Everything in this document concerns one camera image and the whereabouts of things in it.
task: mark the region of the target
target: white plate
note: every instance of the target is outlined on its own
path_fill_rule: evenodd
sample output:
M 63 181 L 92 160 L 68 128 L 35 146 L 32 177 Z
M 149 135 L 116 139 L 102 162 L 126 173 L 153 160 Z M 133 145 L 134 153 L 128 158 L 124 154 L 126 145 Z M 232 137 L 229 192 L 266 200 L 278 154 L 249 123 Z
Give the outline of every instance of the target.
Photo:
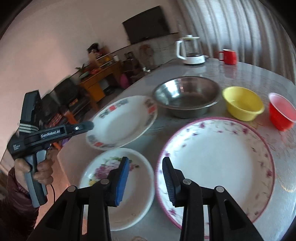
M 264 211 L 274 188 L 275 169 L 269 148 L 253 128 L 233 119 L 197 120 L 176 132 L 162 150 L 155 175 L 156 194 L 169 219 L 182 226 L 183 208 L 169 201 L 162 160 L 169 156 L 175 169 L 198 185 L 221 185 L 254 222 Z M 209 238 L 204 206 L 205 238 Z
M 112 169 L 118 168 L 119 160 L 123 156 L 130 159 L 130 171 L 122 201 L 118 207 L 108 208 L 111 231 L 135 225 L 151 207 L 154 198 L 154 172 L 148 160 L 139 152 L 128 148 L 103 152 L 87 166 L 79 185 L 79 188 L 88 187 L 106 178 Z M 87 212 L 88 205 L 85 205 L 83 212 L 85 218 Z
M 155 121 L 157 105 L 148 96 L 123 98 L 101 110 L 86 141 L 95 149 L 122 147 L 140 137 Z

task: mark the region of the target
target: curtain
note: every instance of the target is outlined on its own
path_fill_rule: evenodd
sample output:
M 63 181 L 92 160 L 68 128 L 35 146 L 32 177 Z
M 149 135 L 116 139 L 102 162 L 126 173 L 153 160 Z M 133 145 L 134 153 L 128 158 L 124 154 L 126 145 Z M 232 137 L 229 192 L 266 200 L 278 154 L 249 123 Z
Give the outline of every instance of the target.
M 233 49 L 238 61 L 296 83 L 296 50 L 278 19 L 259 0 L 171 0 L 181 36 L 199 36 L 203 53 L 219 58 Z

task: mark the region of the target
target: glossy table top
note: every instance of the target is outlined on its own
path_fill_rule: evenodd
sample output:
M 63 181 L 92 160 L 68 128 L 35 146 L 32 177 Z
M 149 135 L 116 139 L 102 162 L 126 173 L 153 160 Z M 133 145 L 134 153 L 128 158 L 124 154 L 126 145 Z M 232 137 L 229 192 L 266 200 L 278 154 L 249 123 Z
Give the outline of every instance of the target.
M 179 76 L 202 76 L 219 83 L 221 88 L 242 86 L 256 92 L 263 100 L 265 111 L 254 121 L 248 122 L 269 145 L 276 167 L 276 182 L 271 200 L 256 220 L 255 226 L 264 240 L 280 240 L 295 217 L 296 203 L 296 127 L 279 132 L 269 120 L 268 94 L 276 92 L 296 106 L 296 87 L 288 79 L 268 70 L 245 63 L 236 66 L 225 65 L 217 59 L 208 59 L 200 66 L 185 66 L 181 61 L 172 60 L 126 89 L 114 101 L 133 95 L 150 96 L 160 83 Z M 223 99 L 211 107 L 207 116 L 230 117 Z M 152 127 L 141 137 L 124 146 L 143 154 L 155 168 L 159 153 L 169 138 L 182 126 L 193 119 L 179 119 L 159 107 L 158 117 Z M 69 182 L 78 185 L 86 166 L 101 151 L 94 150 L 85 142 L 85 135 L 74 136 L 58 154 L 58 160 Z M 180 229 L 165 216 L 155 200 L 147 215 L 135 226 L 112 232 L 114 240 L 130 241 L 134 237 L 151 240 L 179 240 Z

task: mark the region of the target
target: silver bolt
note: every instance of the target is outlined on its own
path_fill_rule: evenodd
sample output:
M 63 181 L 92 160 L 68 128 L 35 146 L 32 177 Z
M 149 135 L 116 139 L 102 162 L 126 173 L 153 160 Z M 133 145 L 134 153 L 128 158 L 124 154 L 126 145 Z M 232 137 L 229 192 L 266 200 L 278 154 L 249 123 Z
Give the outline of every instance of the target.
M 76 190 L 75 186 L 70 186 L 70 187 L 67 188 L 68 192 L 74 192 L 75 190 Z
M 103 185 L 106 185 L 108 183 L 109 183 L 109 179 L 107 179 L 107 178 L 104 178 L 101 180 L 101 184 L 103 184 Z
M 216 187 L 217 192 L 224 192 L 224 188 L 221 186 Z
M 186 178 L 183 180 L 183 183 L 186 185 L 189 185 L 189 184 L 191 184 L 191 180 Z

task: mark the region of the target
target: tv screen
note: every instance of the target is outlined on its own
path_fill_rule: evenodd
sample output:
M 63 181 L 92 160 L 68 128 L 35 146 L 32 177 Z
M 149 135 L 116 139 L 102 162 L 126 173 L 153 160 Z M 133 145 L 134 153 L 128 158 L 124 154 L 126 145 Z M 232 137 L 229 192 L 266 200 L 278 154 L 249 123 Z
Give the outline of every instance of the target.
M 139 13 L 122 24 L 131 44 L 170 34 L 160 6 Z

